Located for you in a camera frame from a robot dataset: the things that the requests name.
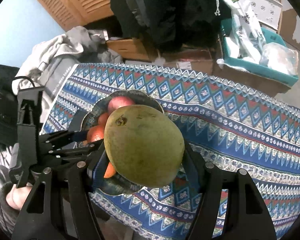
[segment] blue patterned tablecloth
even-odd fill
[[[300,110],[246,86],[158,66],[80,64],[60,91],[43,133],[67,129],[77,110],[91,111],[112,92],[132,89],[156,98],[206,161],[249,172],[278,238],[290,228],[300,213]],[[90,197],[146,238],[183,240],[201,196],[181,168],[164,188],[119,196],[97,190]],[[226,205],[223,191],[214,236],[222,232]]]

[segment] metal bowl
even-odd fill
[[[98,125],[98,118],[101,114],[108,111],[108,104],[112,98],[125,96],[131,98],[136,105],[146,105],[157,109],[164,113],[161,105],[153,98],[149,97],[142,91],[129,90],[129,91],[116,91],[110,94],[108,97],[98,101],[93,110],[87,114],[83,120],[81,130],[89,130],[92,126]],[[78,147],[84,147],[83,143],[79,143]],[[120,194],[132,194],[142,189],[143,186],[132,183],[125,177],[116,173],[109,179],[104,179],[100,190],[108,195],[120,195]]]

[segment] clear plastic bag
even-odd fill
[[[299,56],[296,50],[274,42],[263,46],[259,64],[287,75],[298,75]]]

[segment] black bag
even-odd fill
[[[0,65],[0,149],[13,146],[18,139],[18,99],[12,92],[12,81],[19,68]]]

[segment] white box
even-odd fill
[[[251,0],[259,22],[278,30],[282,4],[278,0]]]

